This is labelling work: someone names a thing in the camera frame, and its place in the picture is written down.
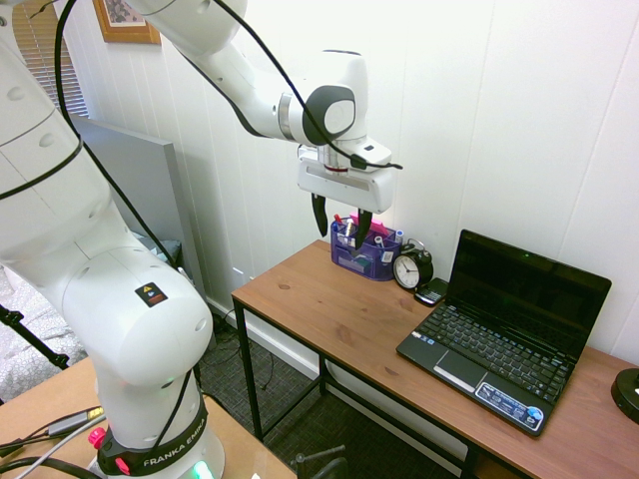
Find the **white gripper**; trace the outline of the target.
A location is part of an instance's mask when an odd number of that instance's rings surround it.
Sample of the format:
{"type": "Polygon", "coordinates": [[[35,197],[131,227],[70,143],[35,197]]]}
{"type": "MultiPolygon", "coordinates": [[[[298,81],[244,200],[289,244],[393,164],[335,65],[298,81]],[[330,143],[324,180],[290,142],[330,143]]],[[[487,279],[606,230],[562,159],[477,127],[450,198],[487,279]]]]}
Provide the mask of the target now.
{"type": "Polygon", "coordinates": [[[302,160],[298,174],[299,187],[312,193],[312,206],[320,235],[327,235],[328,219],[325,199],[357,207],[355,247],[361,248],[370,229],[372,213],[381,214],[392,204],[395,187],[394,171],[372,173],[347,170],[331,172],[316,160],[302,160]]]}

